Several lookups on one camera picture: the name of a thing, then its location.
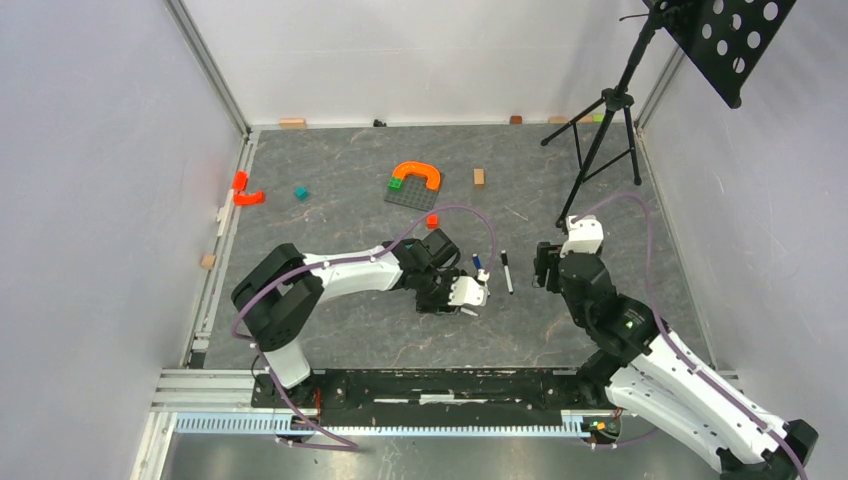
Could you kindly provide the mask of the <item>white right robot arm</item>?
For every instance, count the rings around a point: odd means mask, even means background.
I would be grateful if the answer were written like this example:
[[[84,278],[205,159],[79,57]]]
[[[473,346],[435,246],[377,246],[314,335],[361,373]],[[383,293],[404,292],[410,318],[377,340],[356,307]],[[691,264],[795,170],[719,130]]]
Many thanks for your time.
[[[618,292],[601,257],[541,242],[536,282],[563,297],[598,350],[577,372],[580,400],[635,414],[722,479],[805,479],[819,439],[806,421],[757,406],[701,360],[648,305]]]

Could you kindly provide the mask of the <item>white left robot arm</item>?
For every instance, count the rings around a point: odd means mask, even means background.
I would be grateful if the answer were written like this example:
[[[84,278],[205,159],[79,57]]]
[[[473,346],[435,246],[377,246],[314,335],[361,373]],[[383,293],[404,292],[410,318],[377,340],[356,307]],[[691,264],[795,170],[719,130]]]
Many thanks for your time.
[[[476,279],[454,265],[459,254],[440,229],[347,254],[306,254],[284,243],[234,288],[231,301],[276,377],[278,397],[302,407],[314,381],[298,336],[317,305],[367,291],[412,290],[417,312],[455,313],[483,297]]]

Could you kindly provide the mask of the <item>white pen black tip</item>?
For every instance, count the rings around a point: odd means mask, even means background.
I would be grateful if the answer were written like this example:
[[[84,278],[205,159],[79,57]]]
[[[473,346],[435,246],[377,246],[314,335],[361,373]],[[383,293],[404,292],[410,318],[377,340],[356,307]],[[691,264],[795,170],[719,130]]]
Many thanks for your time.
[[[511,270],[510,270],[510,266],[509,266],[509,257],[508,257],[508,253],[507,253],[506,250],[502,250],[500,252],[500,260],[501,260],[501,264],[502,264],[502,268],[503,268],[503,272],[504,272],[504,278],[505,278],[505,282],[506,282],[507,291],[510,295],[513,295],[515,293],[515,288],[514,288],[514,282],[513,282],[513,278],[512,278]]]

